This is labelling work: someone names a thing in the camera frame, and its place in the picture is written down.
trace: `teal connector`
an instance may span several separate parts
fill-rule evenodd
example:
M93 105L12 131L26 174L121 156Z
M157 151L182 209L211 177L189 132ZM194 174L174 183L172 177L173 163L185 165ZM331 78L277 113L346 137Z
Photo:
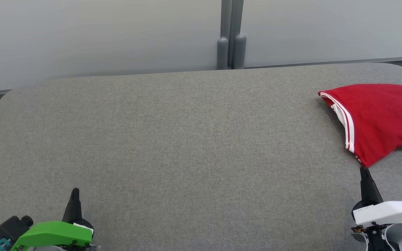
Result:
M6 251L6 250L10 250L10 242L8 242L8 240L6 240L6 238L2 238L0 240L0 251Z

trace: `white stripe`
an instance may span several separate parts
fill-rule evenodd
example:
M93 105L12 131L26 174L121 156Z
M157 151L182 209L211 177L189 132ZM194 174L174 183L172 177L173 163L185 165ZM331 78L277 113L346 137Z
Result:
M348 119L348 128L347 128L347 121L345 120L344 127L346 130L345 133L345 146L348 148L348 150L352 153L355 153L355 126L353 123L353 118L351 117L351 114L348 112L348 110L335 98L330 96L329 94L325 92L320 93L321 97L326 97L329 98L331 101L333 101L335 104L337 104L337 108L339 108L343 113L345 113L347 119Z

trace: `folded red fabric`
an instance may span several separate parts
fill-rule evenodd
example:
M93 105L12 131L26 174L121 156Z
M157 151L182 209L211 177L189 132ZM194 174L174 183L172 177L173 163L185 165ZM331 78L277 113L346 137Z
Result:
M345 147L365 167L402 146L402 85L353 84L319 96L345 127Z

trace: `white striped trim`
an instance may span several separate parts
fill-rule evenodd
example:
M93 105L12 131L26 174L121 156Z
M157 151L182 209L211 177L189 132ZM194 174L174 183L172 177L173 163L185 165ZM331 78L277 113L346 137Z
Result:
M331 95L321 92L320 96L333 101L333 103L336 104L336 108L345 115L343 116L342 121L342 124L345 127L345 148L347 148L350 152L355 153L355 126L351 114L338 100L333 98Z

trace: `white cabinet door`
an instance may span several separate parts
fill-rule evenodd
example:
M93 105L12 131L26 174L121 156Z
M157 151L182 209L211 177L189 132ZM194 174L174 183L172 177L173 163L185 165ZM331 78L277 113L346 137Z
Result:
M0 90L68 76L213 70L221 1L0 0Z
M402 57L402 0L244 0L245 67Z

